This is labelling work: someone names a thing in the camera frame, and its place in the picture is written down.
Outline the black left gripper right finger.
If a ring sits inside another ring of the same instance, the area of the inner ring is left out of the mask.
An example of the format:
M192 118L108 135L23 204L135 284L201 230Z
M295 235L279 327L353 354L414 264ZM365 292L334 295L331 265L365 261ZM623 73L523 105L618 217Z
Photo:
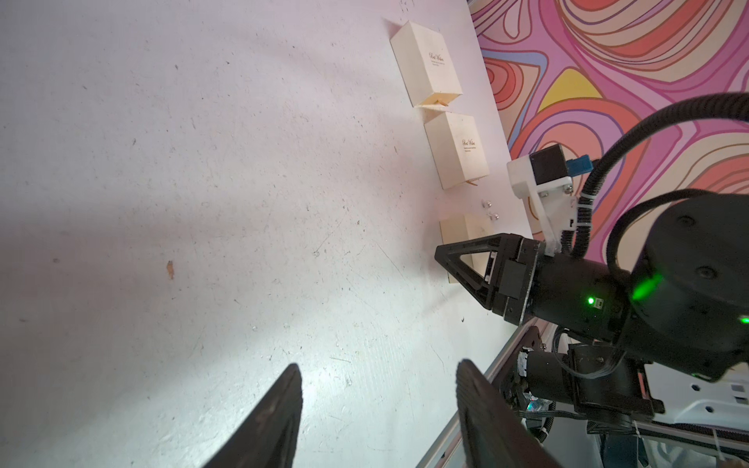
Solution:
M557 467L473 362L456 369L458 419L468 467Z

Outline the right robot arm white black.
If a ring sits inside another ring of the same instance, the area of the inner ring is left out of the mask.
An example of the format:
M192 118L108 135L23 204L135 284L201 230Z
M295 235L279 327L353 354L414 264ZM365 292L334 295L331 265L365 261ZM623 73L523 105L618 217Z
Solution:
M590 261L596 198L641 142L682 123L746 122L745 93L692 97L645 118L589 170L581 192L559 146L508 166L538 212L542 241L495 234L439 246L436 261L519 339L494 378L456 371L469 467L551 467L543 443L560 418L605 440L678 444L719 467L748 463L748 386L728 380L748 361L748 198L673 190L622 214L603 261Z

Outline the small cream jewelry box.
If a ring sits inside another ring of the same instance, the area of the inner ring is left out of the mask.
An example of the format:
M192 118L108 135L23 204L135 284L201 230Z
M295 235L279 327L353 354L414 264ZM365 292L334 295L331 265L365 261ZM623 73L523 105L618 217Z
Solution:
M460 214L440 221L440 231L444 244L466 242L495 234L495 228L487 216ZM463 255L461 260L478 274L483 274L489 260L488 253Z

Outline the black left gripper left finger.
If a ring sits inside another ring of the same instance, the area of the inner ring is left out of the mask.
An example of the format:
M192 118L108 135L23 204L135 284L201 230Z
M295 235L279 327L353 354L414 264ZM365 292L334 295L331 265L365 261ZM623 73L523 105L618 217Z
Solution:
M204 467L291 467L303 406L302 374L293 363Z

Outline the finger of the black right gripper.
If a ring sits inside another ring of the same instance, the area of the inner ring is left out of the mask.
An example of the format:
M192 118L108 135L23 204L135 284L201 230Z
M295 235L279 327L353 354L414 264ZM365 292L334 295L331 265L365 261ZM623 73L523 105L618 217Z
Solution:
M504 271L494 272L490 282L478 281L478 274L471 271L459 272L454 275L456 282L463 286L475 298L483 308L493 313L505 313L508 296L501 292Z
M501 233L468 241L440 245L435 251L437 261L450 275L484 275L492 271L493 264L504 259L514 259L524 238L517 234ZM472 255L487 255L487 265L476 270L463 260Z

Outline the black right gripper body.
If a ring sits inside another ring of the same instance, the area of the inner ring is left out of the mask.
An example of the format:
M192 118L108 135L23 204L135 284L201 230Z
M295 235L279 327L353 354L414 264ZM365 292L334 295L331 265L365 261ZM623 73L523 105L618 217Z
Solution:
M626 294L608 268L558 253L516 234L493 237L493 313L513 325L540 318L584 341L616 341L626 316Z

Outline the cream drawer jewelry box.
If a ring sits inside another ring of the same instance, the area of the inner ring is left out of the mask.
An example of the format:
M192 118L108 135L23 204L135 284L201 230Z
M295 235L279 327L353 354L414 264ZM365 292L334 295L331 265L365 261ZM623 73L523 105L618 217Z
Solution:
M390 39L413 107L448 106L462 87L443 35L408 21Z

